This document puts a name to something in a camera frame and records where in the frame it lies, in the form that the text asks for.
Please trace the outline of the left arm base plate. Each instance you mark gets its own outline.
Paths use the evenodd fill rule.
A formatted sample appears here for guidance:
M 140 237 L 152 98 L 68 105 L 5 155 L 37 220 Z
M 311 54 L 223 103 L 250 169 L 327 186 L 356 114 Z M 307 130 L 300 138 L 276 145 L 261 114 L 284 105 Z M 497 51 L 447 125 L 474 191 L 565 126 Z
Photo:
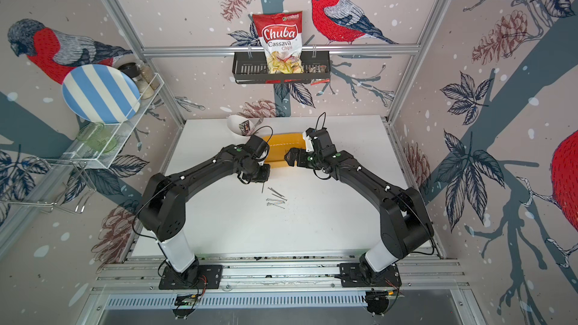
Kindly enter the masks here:
M 216 290 L 219 288 L 224 267 L 221 265 L 200 265 L 198 259 L 185 269 L 176 272 L 169 264 L 160 276 L 160 290 Z

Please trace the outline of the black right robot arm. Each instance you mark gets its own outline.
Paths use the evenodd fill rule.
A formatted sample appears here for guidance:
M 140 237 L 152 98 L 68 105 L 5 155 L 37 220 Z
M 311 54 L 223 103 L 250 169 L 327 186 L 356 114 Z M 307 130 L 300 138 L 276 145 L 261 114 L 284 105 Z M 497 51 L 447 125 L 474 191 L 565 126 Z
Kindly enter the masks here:
M 349 152 L 337 150 L 326 128 L 304 132 L 306 147 L 284 155 L 289 166 L 323 172 L 358 192 L 379 212 L 380 240 L 360 258 L 364 281 L 375 284 L 383 272 L 434 239 L 434 229 L 420 192 L 393 185 Z

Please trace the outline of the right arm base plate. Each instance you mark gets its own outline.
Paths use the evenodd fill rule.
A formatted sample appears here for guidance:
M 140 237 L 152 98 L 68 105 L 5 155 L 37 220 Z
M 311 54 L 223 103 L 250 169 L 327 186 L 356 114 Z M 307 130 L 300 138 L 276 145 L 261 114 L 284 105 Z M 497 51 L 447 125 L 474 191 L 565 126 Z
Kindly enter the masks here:
M 335 275 L 343 287 L 393 287 L 402 285 L 397 264 L 387 266 L 380 272 L 374 271 L 365 256 L 358 263 L 340 263 L 339 274 Z

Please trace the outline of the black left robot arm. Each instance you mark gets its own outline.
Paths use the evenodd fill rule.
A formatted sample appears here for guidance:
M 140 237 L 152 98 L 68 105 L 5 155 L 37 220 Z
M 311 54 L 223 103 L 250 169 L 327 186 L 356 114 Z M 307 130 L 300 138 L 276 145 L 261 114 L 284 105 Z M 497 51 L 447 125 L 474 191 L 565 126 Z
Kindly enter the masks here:
M 170 269 L 185 282 L 197 276 L 198 260 L 183 233 L 186 204 L 213 183 L 235 175 L 245 185 L 265 183 L 270 165 L 267 141 L 253 135 L 245 144 L 230 144 L 215 156 L 172 175 L 153 175 L 142 195 L 136 218 L 151 231 Z

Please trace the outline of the yellow plastic storage box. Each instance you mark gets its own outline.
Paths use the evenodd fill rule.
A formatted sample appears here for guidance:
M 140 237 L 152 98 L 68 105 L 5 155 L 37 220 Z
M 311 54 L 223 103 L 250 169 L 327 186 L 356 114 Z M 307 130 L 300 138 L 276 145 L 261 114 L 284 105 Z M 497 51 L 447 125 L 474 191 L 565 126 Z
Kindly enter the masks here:
M 271 169 L 289 167 L 284 156 L 292 148 L 305 149 L 306 143 L 302 133 L 275 134 L 269 140 L 269 154 L 265 159 L 265 164 L 269 164 Z

